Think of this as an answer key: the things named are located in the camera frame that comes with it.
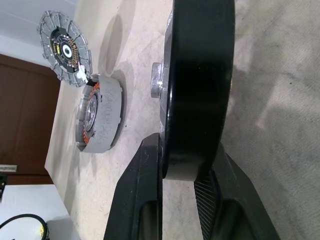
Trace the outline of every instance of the copper winding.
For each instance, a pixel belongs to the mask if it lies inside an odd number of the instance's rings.
[[[68,43],[69,43],[69,45],[71,47],[72,56],[73,56],[72,57],[72,61],[70,62],[70,64],[72,66],[76,66],[78,64],[78,62],[79,62],[79,55],[78,55],[77,45],[76,45],[75,41],[71,37],[68,38]]]
[[[100,83],[97,82],[94,87],[92,88],[91,92],[90,92],[90,96],[89,99],[92,97],[92,95],[95,93],[96,90],[100,89]],[[85,129],[83,129],[83,139],[84,139],[84,143],[85,145],[88,145],[90,137],[87,136],[87,132]]]

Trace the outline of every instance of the brown door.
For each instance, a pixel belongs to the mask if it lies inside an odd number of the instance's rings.
[[[45,170],[60,81],[48,67],[0,55],[0,165],[8,184],[52,183]]]

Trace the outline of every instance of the white wall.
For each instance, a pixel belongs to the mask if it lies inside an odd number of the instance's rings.
[[[51,240],[80,240],[56,187],[8,185],[0,203],[0,224],[20,214],[35,214],[48,224]],[[40,240],[41,224],[32,218],[17,219],[0,230],[1,240]]]
[[[37,26],[46,10],[74,17],[78,0],[0,0],[0,54],[48,66]]]

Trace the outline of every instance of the silver nut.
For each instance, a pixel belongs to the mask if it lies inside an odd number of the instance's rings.
[[[151,72],[151,97],[159,99],[162,88],[162,64],[154,62]]]

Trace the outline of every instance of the black cable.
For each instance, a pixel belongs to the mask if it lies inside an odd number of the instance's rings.
[[[21,219],[21,218],[37,219],[43,226],[43,237],[42,237],[41,240],[46,240],[46,238],[47,238],[47,224],[41,217],[39,217],[38,215],[34,215],[34,214],[20,214],[20,215],[17,215],[17,216],[13,216],[13,217],[9,218],[7,221],[3,222],[0,225],[0,229],[2,229],[5,225],[7,225],[8,223],[12,222],[13,220]]]

